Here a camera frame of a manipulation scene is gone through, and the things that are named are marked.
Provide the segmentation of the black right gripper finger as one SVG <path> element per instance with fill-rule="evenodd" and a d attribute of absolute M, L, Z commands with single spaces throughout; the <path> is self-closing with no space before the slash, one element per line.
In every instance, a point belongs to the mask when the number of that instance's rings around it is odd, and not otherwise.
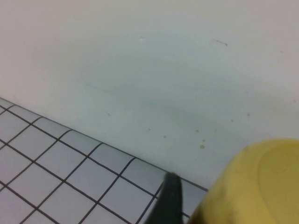
<path fill-rule="evenodd" d="M 180 177 L 166 173 L 158 200 L 146 219 L 147 224 L 182 224 L 183 195 Z"/>

